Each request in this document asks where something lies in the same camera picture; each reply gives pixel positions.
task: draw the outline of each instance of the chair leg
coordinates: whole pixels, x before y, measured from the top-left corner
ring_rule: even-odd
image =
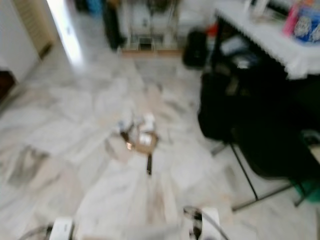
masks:
[[[288,184],[288,185],[286,185],[286,186],[283,186],[283,187],[281,187],[281,188],[279,188],[279,189],[276,189],[275,191],[269,192],[269,193],[264,194],[263,196],[259,197],[259,196],[257,195],[257,192],[256,192],[256,190],[255,190],[252,182],[251,182],[250,179],[249,179],[249,176],[248,176],[248,174],[247,174],[247,172],[246,172],[243,164],[242,164],[241,161],[240,161],[240,158],[239,158],[239,156],[238,156],[238,154],[237,154],[237,151],[236,151],[234,145],[233,145],[232,143],[230,143],[230,146],[231,146],[231,149],[232,149],[232,151],[233,151],[233,153],[234,153],[237,161],[239,162],[239,165],[240,165],[240,167],[241,167],[241,169],[242,169],[242,171],[243,171],[243,173],[244,173],[244,175],[245,175],[246,180],[248,181],[248,183],[249,183],[249,185],[250,185],[250,187],[251,187],[251,190],[252,190],[252,192],[253,192],[253,194],[254,194],[254,198],[255,198],[254,200],[251,200],[251,201],[242,203],[242,204],[237,205],[237,206],[233,206],[233,207],[232,207],[232,211],[233,211],[233,212],[236,212],[236,211],[239,211],[239,210],[241,210],[241,209],[243,209],[243,208],[249,207],[249,206],[251,206],[252,204],[255,204],[255,203],[257,203],[257,202],[259,202],[259,201],[261,201],[261,200],[270,198],[270,197],[272,197],[272,196],[274,196],[274,195],[276,195],[276,194],[279,194],[279,193],[281,193],[281,192],[283,192],[283,191],[286,191],[286,190],[288,190],[288,189],[290,189],[290,188],[292,188],[292,187],[294,186],[293,184],[290,183],[290,184]]]
[[[299,186],[299,188],[301,189],[301,192],[303,193],[303,195],[306,195],[306,190],[304,188],[304,186],[302,185],[301,182],[298,182],[297,185]]]
[[[255,200],[258,200],[259,198],[258,198],[258,195],[257,195],[257,193],[256,193],[256,190],[255,190],[253,184],[251,183],[250,178],[249,178],[249,176],[248,176],[248,174],[247,174],[244,166],[242,165],[242,163],[241,163],[241,161],[240,161],[240,158],[239,158],[239,156],[238,156],[238,154],[237,154],[237,152],[236,152],[236,150],[235,150],[234,145],[233,145],[232,143],[230,143],[230,146],[231,146],[231,148],[232,148],[232,151],[233,151],[236,159],[237,159],[238,162],[239,162],[239,165],[240,165],[240,167],[241,167],[241,169],[242,169],[242,171],[243,171],[243,173],[244,173],[244,175],[245,175],[246,180],[248,181],[248,183],[249,183],[249,185],[250,185],[250,188],[251,188],[251,190],[252,190],[252,192],[253,192],[253,194],[254,194]]]
[[[279,188],[279,189],[277,189],[277,190],[275,190],[275,191],[272,191],[272,192],[269,192],[269,193],[267,193],[267,194],[264,194],[264,195],[261,196],[261,197],[257,197],[257,198],[254,199],[254,200],[251,200],[251,201],[248,201],[248,202],[245,202],[245,203],[242,203],[242,204],[233,206],[233,207],[232,207],[232,211],[233,211],[233,212],[236,212],[236,211],[242,210],[242,209],[244,209],[244,208],[246,208],[246,207],[251,206],[252,204],[255,204],[255,203],[257,203],[257,202],[260,202],[261,200],[265,200],[265,199],[270,198],[270,197],[272,197],[272,196],[274,196],[274,195],[277,195],[277,194],[279,194],[279,193],[282,193],[282,192],[284,192],[284,191],[286,191],[286,190],[288,190],[288,189],[290,189],[290,188],[292,188],[292,187],[293,187],[293,185],[292,185],[292,184],[289,184],[289,185],[286,185],[286,186],[284,186],[284,187],[281,187],[281,188]]]
[[[307,191],[305,191],[305,189],[304,189],[304,187],[303,187],[302,185],[301,185],[300,188],[302,189],[303,196],[301,196],[300,199],[294,203],[294,206],[295,206],[296,208],[299,207],[300,204],[301,204],[304,200],[306,200],[307,197],[309,197],[312,193],[314,193],[315,190],[317,190],[318,184],[316,184],[316,183],[313,184],[312,187],[311,187],[309,190],[307,190]]]

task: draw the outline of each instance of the white tablecloth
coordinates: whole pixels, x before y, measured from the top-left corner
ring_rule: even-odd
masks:
[[[218,1],[216,15],[259,45],[284,66],[289,79],[303,79],[308,74],[320,74],[320,44],[304,45],[282,33],[283,23],[256,23],[250,11],[244,11],[239,1]]]

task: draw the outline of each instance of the table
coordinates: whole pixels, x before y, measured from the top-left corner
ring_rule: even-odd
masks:
[[[288,79],[305,79],[308,75],[320,74],[320,45],[303,44],[285,36],[282,33],[283,22],[254,22],[250,16],[252,8],[245,11],[243,2],[218,1],[215,7],[219,25],[215,54],[219,54],[222,31],[227,23],[281,64]]]

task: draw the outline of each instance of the black backpack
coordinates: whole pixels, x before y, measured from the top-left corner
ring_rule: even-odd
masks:
[[[116,51],[124,43],[124,38],[120,34],[117,11],[109,2],[103,4],[103,21],[109,46]]]
[[[207,35],[200,30],[188,34],[182,61],[189,68],[202,68],[207,60]]]

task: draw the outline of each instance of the marble floor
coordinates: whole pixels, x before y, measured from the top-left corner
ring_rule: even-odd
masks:
[[[216,208],[230,240],[318,239],[318,206],[296,209],[293,189],[231,212],[253,195],[231,149],[212,156],[219,143],[200,132],[200,72],[179,58],[122,58],[108,49],[101,19],[48,1],[62,43],[0,113],[1,240],[60,216],[74,218],[78,240],[186,240],[170,231],[186,205]],[[159,134],[151,177],[146,156],[115,132],[118,121],[150,112]],[[260,194],[285,184],[245,167]]]

